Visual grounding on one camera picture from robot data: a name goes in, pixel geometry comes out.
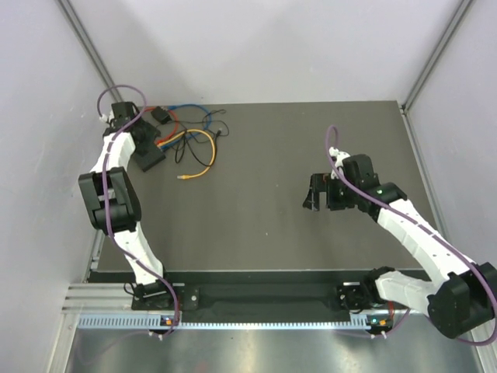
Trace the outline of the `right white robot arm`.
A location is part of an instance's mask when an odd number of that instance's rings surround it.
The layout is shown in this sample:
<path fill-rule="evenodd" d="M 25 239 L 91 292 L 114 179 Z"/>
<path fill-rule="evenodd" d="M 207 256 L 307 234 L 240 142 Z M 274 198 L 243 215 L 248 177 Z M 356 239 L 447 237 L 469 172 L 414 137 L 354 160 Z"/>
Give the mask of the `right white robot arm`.
<path fill-rule="evenodd" d="M 496 268 L 455 249 L 415 209 L 394 183 L 381 183 L 369 156 L 328 150 L 332 170 L 310 178 L 303 206 L 319 211 L 356 208 L 389 232 L 421 265 L 427 280 L 392 267 L 371 270 L 360 281 L 358 309 L 394 302 L 427 316 L 445 337 L 461 335 L 496 318 Z"/>

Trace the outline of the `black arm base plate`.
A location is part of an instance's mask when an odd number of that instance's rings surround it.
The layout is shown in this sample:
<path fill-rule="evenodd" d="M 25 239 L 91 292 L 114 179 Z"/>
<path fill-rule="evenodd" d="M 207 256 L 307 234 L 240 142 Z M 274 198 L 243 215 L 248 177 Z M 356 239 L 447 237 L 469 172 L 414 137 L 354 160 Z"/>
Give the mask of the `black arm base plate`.
<path fill-rule="evenodd" d="M 174 284 L 158 281 L 132 287 L 133 310 L 211 312 L 223 317 L 254 317 L 268 312 L 325 313 L 376 308 L 382 301 L 371 298 L 358 283 L 276 281 Z"/>

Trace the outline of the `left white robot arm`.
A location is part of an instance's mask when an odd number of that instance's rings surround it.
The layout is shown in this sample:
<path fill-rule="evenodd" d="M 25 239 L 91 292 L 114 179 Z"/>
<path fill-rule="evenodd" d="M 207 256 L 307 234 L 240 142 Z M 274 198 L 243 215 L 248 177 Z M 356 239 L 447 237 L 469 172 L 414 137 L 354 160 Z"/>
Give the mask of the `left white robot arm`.
<path fill-rule="evenodd" d="M 114 103 L 97 163 L 78 177 L 91 225 L 113 241 L 134 272 L 134 281 L 123 286 L 133 310 L 177 309 L 176 290 L 165 282 L 164 266 L 145 238 L 141 203 L 127 172 L 131 160 L 146 172 L 165 159 L 155 144 L 159 135 L 134 103 Z"/>

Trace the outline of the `black network switch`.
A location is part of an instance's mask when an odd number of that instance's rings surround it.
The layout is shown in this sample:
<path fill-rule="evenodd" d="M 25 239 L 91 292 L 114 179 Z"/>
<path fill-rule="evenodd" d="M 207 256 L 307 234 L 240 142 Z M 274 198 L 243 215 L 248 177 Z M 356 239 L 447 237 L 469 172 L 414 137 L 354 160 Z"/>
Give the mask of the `black network switch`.
<path fill-rule="evenodd" d="M 165 154 L 155 143 L 151 143 L 146 146 L 137 147 L 132 158 L 141 171 L 147 172 L 165 160 Z"/>

